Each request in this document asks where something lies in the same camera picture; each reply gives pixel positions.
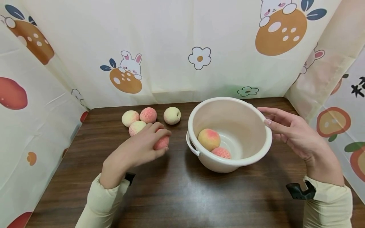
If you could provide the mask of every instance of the wrist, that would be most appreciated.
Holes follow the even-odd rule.
[[[116,165],[115,162],[106,159],[103,163],[99,182],[105,189],[115,188],[121,183],[127,170],[128,167],[126,165]]]
[[[307,176],[322,183],[344,186],[342,170],[331,150],[315,153],[306,161]]]

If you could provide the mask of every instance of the wooden table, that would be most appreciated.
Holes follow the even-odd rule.
[[[296,113],[284,98],[246,101]],[[156,109],[162,123],[170,106],[180,109],[182,119],[175,126],[167,125],[173,133],[168,154],[131,170],[137,175],[113,227],[301,227],[303,201],[293,200],[285,188],[291,182],[302,183],[306,169],[300,158],[285,144],[273,142],[269,153],[253,165],[229,174],[208,170],[185,141],[189,114],[196,105],[148,105]],[[75,227],[103,161],[129,138],[122,114],[148,106],[91,110],[26,227]],[[353,195],[353,227],[364,227],[365,206]]]

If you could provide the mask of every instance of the black clip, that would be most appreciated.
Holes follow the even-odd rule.
[[[129,181],[129,186],[132,185],[132,181],[133,181],[133,178],[135,176],[136,176],[135,173],[129,173],[129,172],[126,173],[126,177],[124,177],[124,179],[126,179],[127,181]]]
[[[289,183],[286,185],[286,188],[295,200],[312,200],[316,194],[316,188],[309,181],[305,181],[305,184],[308,190],[304,192],[298,183]]]

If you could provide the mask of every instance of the flower print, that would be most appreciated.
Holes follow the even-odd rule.
[[[257,95],[259,89],[252,88],[250,86],[243,87],[242,89],[238,90],[237,93],[241,95],[241,97],[246,97],[248,95]]]
[[[212,60],[210,57],[211,50],[206,47],[202,49],[201,47],[194,47],[191,50],[191,55],[189,55],[189,62],[194,64],[196,70],[201,70],[204,66],[208,66]]]

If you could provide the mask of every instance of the white bucket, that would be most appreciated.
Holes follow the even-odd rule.
[[[191,112],[186,142],[206,168],[229,173],[259,161],[269,151],[272,133],[264,120],[264,115],[247,102],[231,97],[211,98]],[[214,155],[199,143],[197,136],[205,128],[218,132],[220,146],[230,151],[232,159]]]

